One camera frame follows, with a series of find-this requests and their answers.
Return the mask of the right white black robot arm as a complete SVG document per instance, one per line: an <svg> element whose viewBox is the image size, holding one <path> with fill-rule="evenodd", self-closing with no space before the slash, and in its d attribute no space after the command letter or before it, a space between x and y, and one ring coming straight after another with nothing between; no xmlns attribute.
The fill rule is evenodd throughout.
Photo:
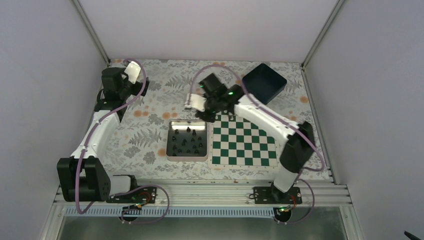
<svg viewBox="0 0 424 240"><path fill-rule="evenodd" d="M305 121L289 121L262 104L243 83L228 88L215 74L210 74L199 86L202 95L189 92L185 107L196 110L196 116L213 122L217 113L228 111L257 125L261 130L284 143L279 157L280 168L270 186L270 196L278 204L290 197L306 162L316 150L312 125Z"/></svg>

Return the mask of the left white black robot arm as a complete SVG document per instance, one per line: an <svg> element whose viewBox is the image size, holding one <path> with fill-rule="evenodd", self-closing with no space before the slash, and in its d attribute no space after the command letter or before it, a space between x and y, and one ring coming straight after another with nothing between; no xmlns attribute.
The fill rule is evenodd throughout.
<svg viewBox="0 0 424 240"><path fill-rule="evenodd" d="M56 169L63 198L67 202L103 202L119 194L131 203L139 197L139 188L130 175L107 173L101 160L110 138L134 99L145 96L149 80L135 61L127 67L109 67L102 71L103 88L97 95L92 122L77 149L60 158Z"/></svg>

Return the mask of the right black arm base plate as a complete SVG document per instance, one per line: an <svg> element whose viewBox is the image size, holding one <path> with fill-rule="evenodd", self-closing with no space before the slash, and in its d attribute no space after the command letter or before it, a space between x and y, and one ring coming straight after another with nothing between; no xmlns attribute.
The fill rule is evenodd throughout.
<svg viewBox="0 0 424 240"><path fill-rule="evenodd" d="M249 194L249 199L257 205L290 205L302 204L302 194L299 187L292 186L287 192L281 192L271 186L256 186Z"/></svg>

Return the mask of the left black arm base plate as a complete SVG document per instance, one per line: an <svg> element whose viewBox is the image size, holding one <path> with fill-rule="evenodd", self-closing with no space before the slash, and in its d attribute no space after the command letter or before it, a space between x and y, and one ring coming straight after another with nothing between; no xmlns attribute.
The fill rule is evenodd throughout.
<svg viewBox="0 0 424 240"><path fill-rule="evenodd" d="M110 197L106 200L106 202L130 205L154 204L156 201L156 195L157 188L154 186L148 186L129 194Z"/></svg>

